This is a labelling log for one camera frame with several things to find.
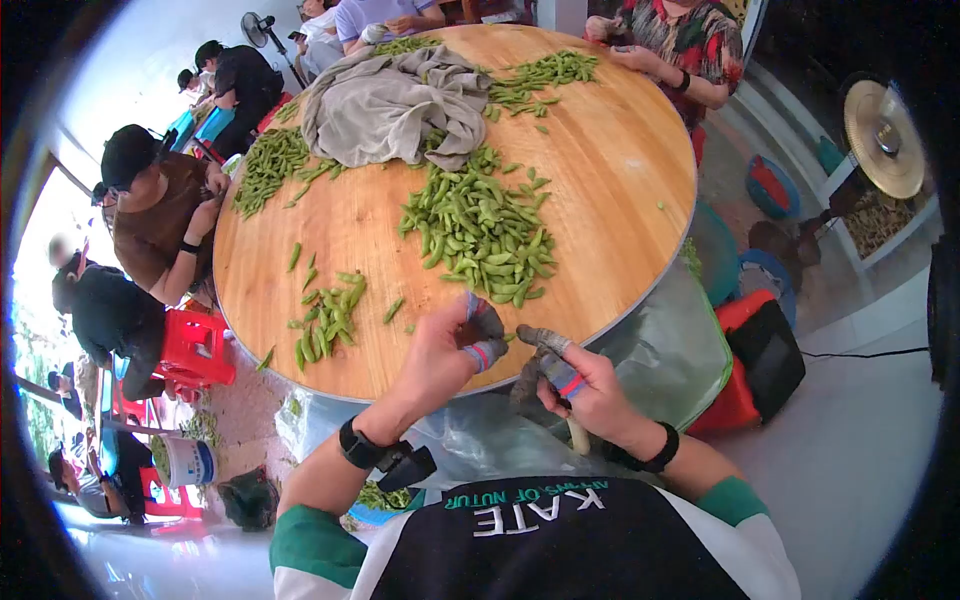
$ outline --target floral shirt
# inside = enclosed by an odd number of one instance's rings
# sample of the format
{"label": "floral shirt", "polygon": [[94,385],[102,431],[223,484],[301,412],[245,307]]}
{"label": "floral shirt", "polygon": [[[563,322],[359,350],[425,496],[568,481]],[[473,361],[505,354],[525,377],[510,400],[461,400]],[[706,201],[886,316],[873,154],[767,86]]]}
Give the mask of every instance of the floral shirt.
{"label": "floral shirt", "polygon": [[[632,35],[632,43],[657,53],[661,59],[712,84],[728,84],[730,94],[743,75],[743,40],[730,11],[707,0],[687,14],[672,17],[663,0],[627,0],[617,16]],[[707,107],[660,84],[677,108],[688,131],[696,129]]]}

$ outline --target black cap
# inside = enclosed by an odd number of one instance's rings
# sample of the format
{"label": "black cap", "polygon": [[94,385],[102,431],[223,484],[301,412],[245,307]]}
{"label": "black cap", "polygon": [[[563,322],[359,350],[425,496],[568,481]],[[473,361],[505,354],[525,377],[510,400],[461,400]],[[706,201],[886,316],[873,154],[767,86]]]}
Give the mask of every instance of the black cap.
{"label": "black cap", "polygon": [[93,186],[93,193],[90,195],[90,205],[99,206],[104,203],[104,197],[107,195],[107,187],[102,181],[97,181]]}
{"label": "black cap", "polygon": [[60,444],[60,447],[47,457],[47,468],[50,469],[50,477],[54,480],[57,489],[65,489],[66,485],[63,483],[63,444]]}
{"label": "black cap", "polygon": [[197,48],[197,54],[195,54],[193,57],[193,62],[197,65],[197,70],[203,71],[206,62],[211,59],[216,59],[223,51],[223,45],[221,45],[221,43],[216,39],[211,39],[208,42],[204,42],[200,48]]}
{"label": "black cap", "polygon": [[100,163],[104,187],[129,191],[133,178],[154,162],[159,150],[159,140],[139,125],[117,130],[107,141]]}
{"label": "black cap", "polygon": [[180,74],[177,76],[177,85],[180,86],[180,91],[183,92],[188,85],[190,85],[190,80],[194,77],[193,71],[190,69],[183,69]]}

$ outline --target plastic bag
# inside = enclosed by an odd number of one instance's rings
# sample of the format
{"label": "plastic bag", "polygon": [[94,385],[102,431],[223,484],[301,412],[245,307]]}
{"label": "plastic bag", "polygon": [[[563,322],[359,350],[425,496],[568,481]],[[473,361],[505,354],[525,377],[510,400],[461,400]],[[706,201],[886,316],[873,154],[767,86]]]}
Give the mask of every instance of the plastic bag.
{"label": "plastic bag", "polygon": [[679,262],[638,310],[590,350],[613,361],[644,415],[684,431],[727,384],[732,356],[703,288]]}
{"label": "plastic bag", "polygon": [[[300,406],[295,415],[291,405]],[[295,390],[275,415],[276,432],[302,461],[365,404],[343,402]],[[506,396],[456,398],[414,423],[403,439],[430,448],[437,472],[417,487],[449,490],[471,481],[525,475],[603,475],[602,462],[576,454],[550,431],[521,417]],[[382,473],[374,471],[371,479]]]}

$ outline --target black and white shirt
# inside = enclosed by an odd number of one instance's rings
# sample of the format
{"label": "black and white shirt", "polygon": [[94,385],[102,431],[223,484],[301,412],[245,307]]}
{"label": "black and white shirt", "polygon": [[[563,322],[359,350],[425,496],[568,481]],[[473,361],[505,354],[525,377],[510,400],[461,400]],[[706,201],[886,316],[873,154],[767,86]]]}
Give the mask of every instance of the black and white shirt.
{"label": "black and white shirt", "polygon": [[638,480],[455,488],[367,547],[297,506],[270,548],[277,598],[800,598],[766,507],[736,478],[693,505]]}

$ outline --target cable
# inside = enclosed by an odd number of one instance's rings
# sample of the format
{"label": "cable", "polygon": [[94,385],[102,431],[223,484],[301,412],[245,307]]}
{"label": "cable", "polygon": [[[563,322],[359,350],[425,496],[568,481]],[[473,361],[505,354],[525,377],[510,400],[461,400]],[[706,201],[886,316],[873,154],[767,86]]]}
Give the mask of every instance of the cable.
{"label": "cable", "polygon": [[878,354],[811,354],[809,352],[804,352],[800,350],[800,354],[804,356],[810,356],[811,358],[820,358],[822,356],[840,356],[845,358],[877,358],[878,356],[894,356],[897,354],[912,354],[913,352],[927,352],[930,348],[924,346],[922,348],[909,348],[904,350],[890,350],[889,352],[880,352]]}

